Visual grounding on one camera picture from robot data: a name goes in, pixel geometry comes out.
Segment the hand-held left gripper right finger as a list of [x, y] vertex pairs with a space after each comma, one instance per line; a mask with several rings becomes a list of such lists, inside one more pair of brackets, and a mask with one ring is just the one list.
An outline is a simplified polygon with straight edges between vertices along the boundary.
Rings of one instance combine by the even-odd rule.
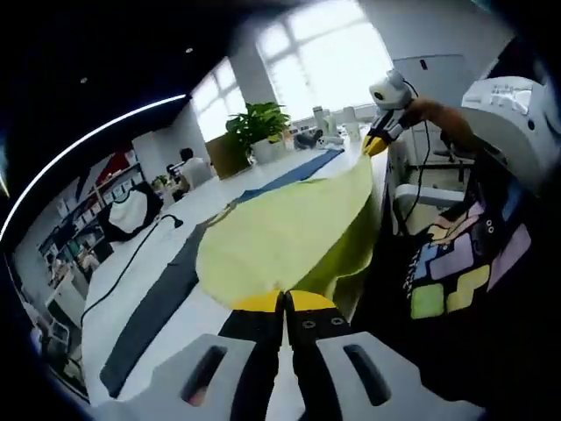
[[416, 365], [368, 332], [354, 332], [324, 296], [285, 295], [293, 367], [306, 420], [482, 420], [484, 409], [427, 389]]

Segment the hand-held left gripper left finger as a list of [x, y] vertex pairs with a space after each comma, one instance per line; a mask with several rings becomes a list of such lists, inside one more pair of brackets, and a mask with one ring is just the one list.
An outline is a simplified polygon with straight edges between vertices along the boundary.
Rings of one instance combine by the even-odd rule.
[[98, 420], [263, 420], [279, 368], [284, 295], [236, 304], [217, 335], [205, 333], [153, 370], [146, 389], [96, 409]]

